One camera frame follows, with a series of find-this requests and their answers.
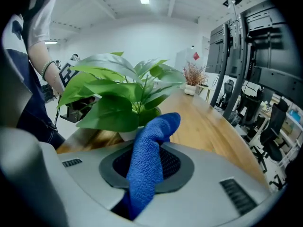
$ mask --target white ceiling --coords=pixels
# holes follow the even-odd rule
[[[132,16],[169,16],[197,23],[198,18],[220,25],[231,16],[223,5],[226,0],[57,0],[53,10],[51,39],[62,40],[81,32],[81,29],[103,21]],[[243,0],[237,5],[244,11],[264,0]]]

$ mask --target plant pot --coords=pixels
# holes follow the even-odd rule
[[[185,85],[184,93],[193,96],[196,92],[196,88],[196,86]]]
[[[160,115],[162,114],[161,109],[159,107],[156,107],[156,109],[158,110],[158,112],[160,113]],[[129,140],[134,140],[136,138],[137,133],[139,133],[142,129],[144,128],[144,126],[139,126],[136,130],[134,131],[130,131],[130,132],[119,132],[121,138],[124,141],[129,141]]]

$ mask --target dried flower arrangement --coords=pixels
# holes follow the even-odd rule
[[[185,76],[188,85],[196,86],[198,84],[204,84],[208,77],[203,73],[205,66],[198,68],[195,64],[187,62],[187,66],[183,68],[183,74]]]

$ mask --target wooden desk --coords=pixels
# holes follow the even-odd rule
[[[178,112],[181,116],[180,127],[171,136],[171,142],[221,155],[267,186],[258,162],[244,140],[214,108],[198,95],[189,96],[184,94],[183,90],[178,90],[160,104],[160,109],[163,114]],[[72,135],[71,139],[57,149],[57,153],[90,150],[122,142],[117,133],[96,132],[90,130],[90,135],[87,137],[90,140],[86,146],[74,140],[85,141],[80,136],[81,134],[78,133],[75,137]]]

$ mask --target office chair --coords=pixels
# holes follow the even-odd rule
[[[232,96],[232,91],[233,91],[233,80],[229,79],[227,82],[224,83],[224,94],[219,101],[218,107],[222,108],[223,110],[226,109],[228,102]]]
[[[241,91],[241,101],[237,107],[238,115],[241,117],[240,125],[241,126],[251,126],[258,117],[260,112],[261,103],[263,99],[263,91],[258,90],[256,96],[246,95]],[[241,111],[246,107],[245,115],[242,117]]]
[[[274,140],[278,137],[282,128],[284,120],[286,118],[286,112],[288,105],[284,100],[280,100],[278,104],[274,104],[271,111],[271,117],[268,127],[260,135],[260,143],[263,145],[263,153],[260,153],[255,146],[250,149],[255,149],[253,154],[257,157],[258,162],[263,164],[264,173],[267,171],[266,164],[263,157],[272,158],[274,161],[281,161],[283,156]]]

